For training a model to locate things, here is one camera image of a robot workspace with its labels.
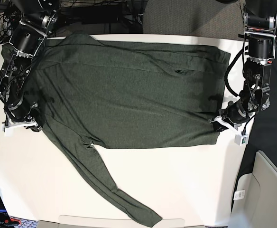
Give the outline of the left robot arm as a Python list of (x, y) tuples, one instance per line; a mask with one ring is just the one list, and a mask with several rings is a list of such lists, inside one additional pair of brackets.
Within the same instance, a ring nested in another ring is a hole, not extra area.
[[(243, 5), (243, 45), (242, 49), (228, 66), (224, 82), (227, 90), (237, 102), (230, 101), (211, 123), (219, 124), (218, 131), (231, 130), (235, 134), (235, 143), (248, 143), (246, 129), (248, 123), (260, 111), (270, 106), (270, 78), (272, 62), (277, 47), (277, 0), (247, 0)], [(243, 63), (243, 89), (236, 93), (230, 86), (228, 75), (237, 60)]]

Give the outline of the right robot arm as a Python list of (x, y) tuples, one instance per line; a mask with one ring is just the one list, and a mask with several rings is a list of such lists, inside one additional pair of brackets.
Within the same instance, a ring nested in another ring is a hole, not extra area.
[(20, 21), (6, 45), (8, 52), (3, 54), (0, 70), (5, 135), (11, 135), (20, 127), (35, 132), (41, 130), (38, 104), (31, 104), (25, 98), (23, 87), (57, 21), (59, 5), (57, 0), (14, 0), (12, 3), (20, 11)]

